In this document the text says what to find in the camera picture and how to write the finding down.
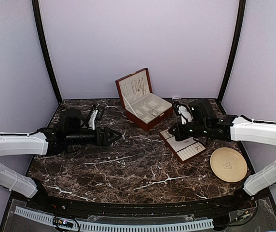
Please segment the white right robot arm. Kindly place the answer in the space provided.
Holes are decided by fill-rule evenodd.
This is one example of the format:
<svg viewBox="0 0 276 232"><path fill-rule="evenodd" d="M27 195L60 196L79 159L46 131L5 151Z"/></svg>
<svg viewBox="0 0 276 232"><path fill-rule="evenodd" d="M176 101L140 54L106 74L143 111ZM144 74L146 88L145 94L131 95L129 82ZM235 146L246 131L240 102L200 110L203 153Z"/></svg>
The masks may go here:
<svg viewBox="0 0 276 232"><path fill-rule="evenodd" d="M168 131L176 141L189 137L207 137L211 140L246 141L276 146L276 121L250 119L244 115L217 117L208 99L197 99L189 105L175 101L172 107L181 121ZM230 206L241 209L248 203L248 196L276 183L276 160L256 174L250 175L243 188L230 198Z"/></svg>

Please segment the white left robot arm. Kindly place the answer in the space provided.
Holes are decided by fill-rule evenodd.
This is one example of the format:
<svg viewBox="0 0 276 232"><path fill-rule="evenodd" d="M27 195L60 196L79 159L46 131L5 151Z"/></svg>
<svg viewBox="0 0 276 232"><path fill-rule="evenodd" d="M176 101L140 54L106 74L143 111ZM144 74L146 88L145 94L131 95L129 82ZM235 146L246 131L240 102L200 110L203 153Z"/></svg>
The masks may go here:
<svg viewBox="0 0 276 232"><path fill-rule="evenodd" d="M52 128L40 128L31 133L0 132L0 157L11 155L52 156L65 152L71 145L109 146L122 134L111 128L98 127L104 108L93 106L87 117L78 109L67 109ZM26 177L0 163L0 186L32 199L42 211L52 201L40 181Z"/></svg>

